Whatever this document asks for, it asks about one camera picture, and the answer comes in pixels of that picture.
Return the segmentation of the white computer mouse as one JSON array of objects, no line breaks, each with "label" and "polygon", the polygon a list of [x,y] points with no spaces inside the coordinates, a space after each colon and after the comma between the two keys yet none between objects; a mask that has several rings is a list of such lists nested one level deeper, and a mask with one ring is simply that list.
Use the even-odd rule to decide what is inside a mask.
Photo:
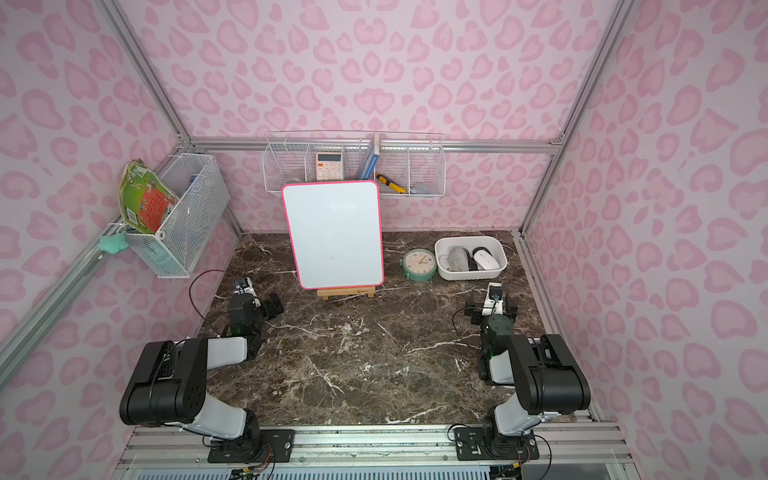
[{"label": "white computer mouse", "polygon": [[477,247],[473,250],[472,257],[479,270],[498,270],[500,263],[486,247]]}]

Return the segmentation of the grey computer mouse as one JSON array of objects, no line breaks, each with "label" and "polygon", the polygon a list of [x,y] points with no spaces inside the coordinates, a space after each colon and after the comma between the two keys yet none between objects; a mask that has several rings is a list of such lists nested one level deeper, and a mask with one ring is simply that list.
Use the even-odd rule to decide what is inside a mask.
[{"label": "grey computer mouse", "polygon": [[469,259],[469,253],[464,247],[452,246],[448,253],[446,269],[451,272],[470,271]]}]

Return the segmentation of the white storage box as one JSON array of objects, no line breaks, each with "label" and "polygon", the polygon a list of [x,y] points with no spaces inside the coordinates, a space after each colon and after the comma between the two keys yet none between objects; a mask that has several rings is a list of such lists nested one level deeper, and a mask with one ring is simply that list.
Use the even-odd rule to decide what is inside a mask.
[{"label": "white storage box", "polygon": [[[470,256],[470,271],[451,272],[446,269],[447,257],[452,246],[464,247]],[[486,247],[500,263],[498,270],[479,270],[472,257],[473,250],[477,247]],[[498,277],[508,265],[506,254],[501,243],[491,236],[460,236],[440,238],[434,244],[434,252],[437,257],[438,273],[447,281],[485,280]]]}]

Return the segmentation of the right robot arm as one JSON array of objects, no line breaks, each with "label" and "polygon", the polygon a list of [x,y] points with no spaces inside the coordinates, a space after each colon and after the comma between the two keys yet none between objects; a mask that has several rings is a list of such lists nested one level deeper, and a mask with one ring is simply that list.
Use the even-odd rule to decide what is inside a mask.
[{"label": "right robot arm", "polygon": [[499,459],[530,452],[536,446],[535,427],[591,404],[588,380],[563,337],[516,333],[517,312],[496,282],[488,284],[480,306],[467,309],[480,329],[480,379],[514,389],[484,420],[485,445]]}]

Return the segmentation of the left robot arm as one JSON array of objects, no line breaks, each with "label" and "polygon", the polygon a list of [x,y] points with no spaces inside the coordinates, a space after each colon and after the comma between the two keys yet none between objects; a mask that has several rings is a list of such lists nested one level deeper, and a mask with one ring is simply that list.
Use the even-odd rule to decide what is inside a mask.
[{"label": "left robot arm", "polygon": [[254,360],[263,327],[284,312],[276,293],[261,298],[241,278],[230,297],[223,336],[146,344],[120,401],[129,426],[177,427],[210,441],[210,463],[245,463],[269,455],[256,414],[233,407],[207,391],[210,370]]}]

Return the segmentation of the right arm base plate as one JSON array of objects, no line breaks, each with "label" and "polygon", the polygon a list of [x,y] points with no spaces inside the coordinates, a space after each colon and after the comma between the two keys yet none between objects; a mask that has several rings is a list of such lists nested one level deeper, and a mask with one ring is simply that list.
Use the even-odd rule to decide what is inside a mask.
[{"label": "right arm base plate", "polygon": [[532,434],[503,436],[486,433],[483,428],[460,425],[452,428],[448,439],[454,443],[459,461],[538,460],[540,453]]}]

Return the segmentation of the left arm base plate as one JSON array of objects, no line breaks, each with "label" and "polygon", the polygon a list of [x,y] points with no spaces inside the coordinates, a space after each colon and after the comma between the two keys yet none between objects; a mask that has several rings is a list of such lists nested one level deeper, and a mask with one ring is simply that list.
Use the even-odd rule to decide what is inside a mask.
[{"label": "left arm base plate", "polygon": [[296,431],[293,429],[267,429],[257,440],[214,440],[207,461],[211,464],[288,463],[291,458]]}]

